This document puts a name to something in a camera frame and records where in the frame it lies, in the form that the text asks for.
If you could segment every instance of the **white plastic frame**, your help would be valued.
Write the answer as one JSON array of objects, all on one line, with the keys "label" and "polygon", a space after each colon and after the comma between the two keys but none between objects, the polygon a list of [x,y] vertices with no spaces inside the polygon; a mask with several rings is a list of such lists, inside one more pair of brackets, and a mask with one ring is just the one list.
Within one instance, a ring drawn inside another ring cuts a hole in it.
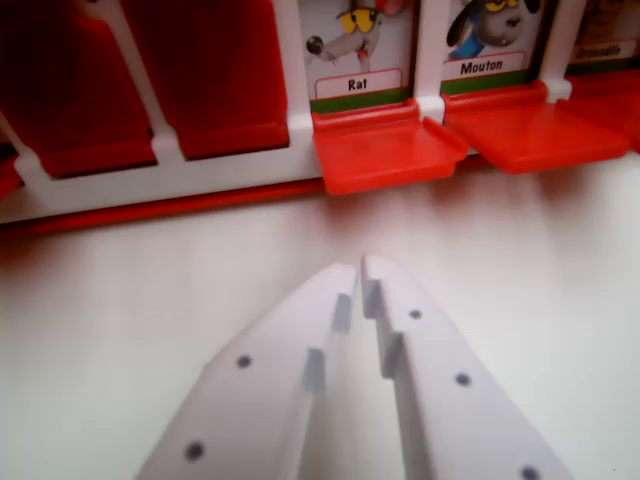
[{"label": "white plastic frame", "polygon": [[356,269],[334,264],[203,369],[138,480],[293,480],[333,334],[348,333]]},{"label": "white plastic frame", "polygon": [[[154,131],[158,165],[70,179],[54,179],[0,114],[0,125],[19,153],[15,168],[25,186],[0,202],[0,224],[84,210],[187,197],[322,176],[313,145],[306,90],[303,39],[297,0],[273,0],[288,99],[289,146],[254,153],[185,161],[167,123],[118,0],[85,3],[87,14],[111,28]],[[545,51],[540,79],[548,101],[569,98],[564,79],[586,0],[560,0]],[[440,97],[450,0],[422,0],[414,96],[422,116],[444,118]]]},{"label": "white plastic frame", "polygon": [[365,256],[362,291],[394,382],[408,480],[573,478],[412,278]]}]

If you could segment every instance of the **red plastic flap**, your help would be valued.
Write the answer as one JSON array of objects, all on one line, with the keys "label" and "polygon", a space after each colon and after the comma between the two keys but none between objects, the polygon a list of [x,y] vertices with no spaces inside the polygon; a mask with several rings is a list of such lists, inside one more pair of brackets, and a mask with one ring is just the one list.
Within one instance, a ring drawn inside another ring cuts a hole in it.
[{"label": "red plastic flap", "polygon": [[0,45],[0,110],[50,174],[154,161],[147,114],[106,24],[73,0],[0,0]]},{"label": "red plastic flap", "polygon": [[0,159],[0,200],[22,185],[22,179],[13,168],[14,158]]},{"label": "red plastic flap", "polygon": [[314,115],[316,152],[332,195],[453,175],[468,145],[431,119],[420,122],[413,101]]},{"label": "red plastic flap", "polygon": [[545,88],[539,82],[504,90],[493,91],[495,103],[491,91],[481,92],[480,99],[474,99],[474,94],[465,94],[463,99],[456,98],[462,95],[445,98],[445,125],[507,172],[535,172],[617,158],[630,148],[624,135],[574,115],[562,104],[547,103],[546,95],[540,95]]},{"label": "red plastic flap", "polygon": [[121,0],[188,158],[284,147],[287,98],[271,0]]},{"label": "red plastic flap", "polygon": [[564,108],[626,135],[640,152],[640,72],[587,75],[569,79],[573,92]]}]

